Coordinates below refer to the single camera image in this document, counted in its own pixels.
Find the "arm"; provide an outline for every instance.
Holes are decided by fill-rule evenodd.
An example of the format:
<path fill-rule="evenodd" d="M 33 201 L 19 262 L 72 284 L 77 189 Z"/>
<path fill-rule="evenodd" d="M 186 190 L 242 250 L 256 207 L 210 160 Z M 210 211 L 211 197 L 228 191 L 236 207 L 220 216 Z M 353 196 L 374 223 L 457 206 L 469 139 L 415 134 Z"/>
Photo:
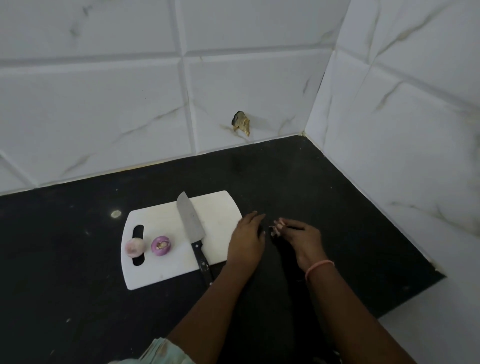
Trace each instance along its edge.
<path fill-rule="evenodd" d="M 238 296 L 262 257 L 265 235 L 258 237 L 257 230 L 265 215 L 256 214 L 254 211 L 238 222 L 220 275 L 167 336 L 196 364 L 216 362 Z"/>
<path fill-rule="evenodd" d="M 318 229 L 283 218 L 277 229 L 293 246 L 304 272 L 328 259 Z M 309 281 L 344 363 L 415 363 L 368 312 L 332 264 L 313 269 Z"/>

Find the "person's left hand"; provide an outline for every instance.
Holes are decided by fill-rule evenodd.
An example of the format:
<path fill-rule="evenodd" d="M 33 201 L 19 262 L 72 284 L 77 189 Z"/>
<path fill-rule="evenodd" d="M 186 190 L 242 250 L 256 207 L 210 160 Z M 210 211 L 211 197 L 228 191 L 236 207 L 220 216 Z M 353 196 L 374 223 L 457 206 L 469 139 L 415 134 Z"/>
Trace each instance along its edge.
<path fill-rule="evenodd" d="M 227 266 L 249 278 L 257 268 L 265 248 L 265 231 L 257 236 L 265 214 L 251 212 L 241 218 L 228 245 Z"/>

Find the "knife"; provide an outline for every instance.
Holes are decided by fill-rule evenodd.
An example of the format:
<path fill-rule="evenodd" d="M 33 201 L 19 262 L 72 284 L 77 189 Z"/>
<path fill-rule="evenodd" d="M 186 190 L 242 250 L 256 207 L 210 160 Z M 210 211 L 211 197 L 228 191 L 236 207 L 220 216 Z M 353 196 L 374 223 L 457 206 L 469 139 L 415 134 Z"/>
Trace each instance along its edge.
<path fill-rule="evenodd" d="M 202 227 L 192 202 L 185 192 L 182 192 L 177 198 L 177 209 L 180 212 L 183 226 L 187 231 L 187 236 L 190 240 L 193 252 L 195 253 L 200 272 L 202 273 L 207 286 L 211 286 L 213 283 L 212 271 L 210 270 L 207 259 L 202 252 L 202 239 L 205 237 L 205 230 Z"/>

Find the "black countertop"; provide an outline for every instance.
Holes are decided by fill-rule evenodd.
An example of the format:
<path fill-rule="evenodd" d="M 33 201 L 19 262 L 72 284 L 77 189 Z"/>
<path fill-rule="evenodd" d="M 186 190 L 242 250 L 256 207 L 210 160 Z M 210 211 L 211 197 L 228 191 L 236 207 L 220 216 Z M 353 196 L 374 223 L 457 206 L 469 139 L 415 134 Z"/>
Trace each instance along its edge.
<path fill-rule="evenodd" d="M 376 317 L 443 277 L 308 139 L 277 139 L 0 197 L 3 361 L 103 364 L 166 336 L 204 282 L 195 271 L 127 290 L 125 219 L 182 191 L 221 190 L 242 214 L 320 228 L 327 254 Z M 268 242 L 220 361 L 287 363 L 299 346 L 318 345 L 299 334 L 318 329 L 305 292 L 288 246 Z"/>

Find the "white spot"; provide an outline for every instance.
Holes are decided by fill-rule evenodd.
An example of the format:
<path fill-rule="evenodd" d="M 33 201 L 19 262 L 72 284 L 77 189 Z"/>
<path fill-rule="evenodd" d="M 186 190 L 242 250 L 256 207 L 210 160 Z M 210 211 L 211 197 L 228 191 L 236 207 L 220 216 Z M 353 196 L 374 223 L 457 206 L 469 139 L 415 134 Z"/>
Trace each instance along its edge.
<path fill-rule="evenodd" d="M 110 216 L 112 216 L 113 218 L 119 218 L 121 215 L 121 211 L 120 210 L 115 210 L 113 211 Z"/>

